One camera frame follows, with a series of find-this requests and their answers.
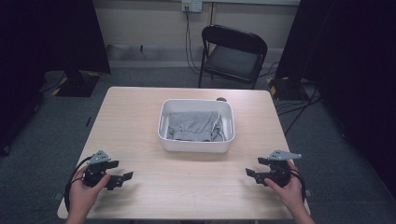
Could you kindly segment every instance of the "chair backrest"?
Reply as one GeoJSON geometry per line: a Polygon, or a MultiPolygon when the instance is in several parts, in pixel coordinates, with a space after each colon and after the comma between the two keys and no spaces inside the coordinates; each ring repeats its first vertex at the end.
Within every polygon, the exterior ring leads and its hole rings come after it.
{"type": "Polygon", "coordinates": [[[202,31],[202,39],[206,48],[206,42],[209,42],[261,55],[266,55],[268,50],[266,43],[258,35],[221,25],[206,26],[202,31]]]}

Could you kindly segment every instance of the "finger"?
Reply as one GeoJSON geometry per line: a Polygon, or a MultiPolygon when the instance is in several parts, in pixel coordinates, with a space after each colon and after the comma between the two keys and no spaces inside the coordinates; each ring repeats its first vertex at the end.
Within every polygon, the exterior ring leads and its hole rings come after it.
{"type": "Polygon", "coordinates": [[[95,185],[93,188],[99,192],[102,188],[105,187],[105,185],[108,183],[108,181],[110,180],[110,175],[106,174],[102,177],[102,179],[99,181],[99,183],[97,183],[97,185],[95,185]]]}
{"type": "Polygon", "coordinates": [[[295,166],[294,163],[293,163],[292,161],[288,161],[288,165],[289,165],[289,168],[290,168],[290,169],[293,169],[293,170],[298,171],[297,166],[295,166]]]}
{"type": "Polygon", "coordinates": [[[273,189],[276,193],[279,193],[282,190],[282,188],[276,182],[274,182],[272,179],[265,178],[264,182],[268,185],[268,187],[273,189]]]}
{"type": "Polygon", "coordinates": [[[81,169],[79,169],[76,172],[76,174],[75,174],[73,179],[81,178],[82,175],[84,175],[85,171],[87,171],[87,169],[88,169],[88,165],[83,166],[81,169]]]}
{"type": "Polygon", "coordinates": [[[291,184],[293,184],[293,185],[294,185],[294,184],[300,184],[300,185],[301,185],[300,179],[297,178],[297,177],[294,176],[294,175],[291,176],[290,182],[291,182],[291,184]]]}

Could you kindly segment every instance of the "wooden table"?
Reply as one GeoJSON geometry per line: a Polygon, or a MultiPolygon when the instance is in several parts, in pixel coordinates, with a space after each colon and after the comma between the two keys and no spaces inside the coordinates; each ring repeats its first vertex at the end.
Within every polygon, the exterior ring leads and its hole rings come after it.
{"type": "MultiPolygon", "coordinates": [[[[275,149],[289,151],[267,91],[113,87],[106,94],[80,161],[106,152],[118,168],[134,171],[121,188],[102,190],[88,218],[279,219],[291,218],[271,189],[245,168],[268,172],[257,162],[275,149]],[[224,97],[233,109],[235,139],[228,152],[169,152],[158,135],[168,99],[224,97]]],[[[64,203],[58,216],[67,217],[64,203]]]]}

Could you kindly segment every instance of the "gray carpet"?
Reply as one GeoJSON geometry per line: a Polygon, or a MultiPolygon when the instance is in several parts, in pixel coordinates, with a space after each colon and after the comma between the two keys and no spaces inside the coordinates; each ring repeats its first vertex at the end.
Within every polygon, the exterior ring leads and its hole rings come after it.
{"type": "MultiPolygon", "coordinates": [[[[43,90],[61,75],[46,74],[48,83],[43,90]]],[[[195,88],[197,83],[198,76],[188,67],[113,68],[112,75],[100,78],[90,98],[54,97],[47,91],[38,112],[10,145],[10,155],[0,158],[0,223],[64,223],[56,214],[60,201],[52,200],[52,196],[63,192],[108,88],[195,88]]],[[[203,88],[249,89],[249,85],[205,77],[203,88]]],[[[265,77],[260,78],[256,89],[268,90],[265,77]]],[[[313,86],[306,86],[306,90],[311,94],[313,86]]],[[[292,103],[296,102],[275,101],[279,114],[301,106],[292,103]]],[[[285,131],[298,113],[279,115],[285,131]]],[[[396,221],[396,203],[366,159],[343,138],[338,120],[322,102],[309,106],[286,137],[290,151],[303,155],[295,163],[313,192],[307,200],[317,223],[396,221]]]]}

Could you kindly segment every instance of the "electrical outlet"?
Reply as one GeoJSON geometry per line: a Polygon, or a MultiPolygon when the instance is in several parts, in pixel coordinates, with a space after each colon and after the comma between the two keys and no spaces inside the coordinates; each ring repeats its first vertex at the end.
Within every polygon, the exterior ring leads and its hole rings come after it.
{"type": "Polygon", "coordinates": [[[192,1],[181,1],[181,11],[191,11],[192,1]]]}
{"type": "Polygon", "coordinates": [[[202,12],[202,0],[192,1],[191,11],[202,12]]]}
{"type": "Polygon", "coordinates": [[[181,11],[202,12],[202,0],[181,1],[181,11]]]}

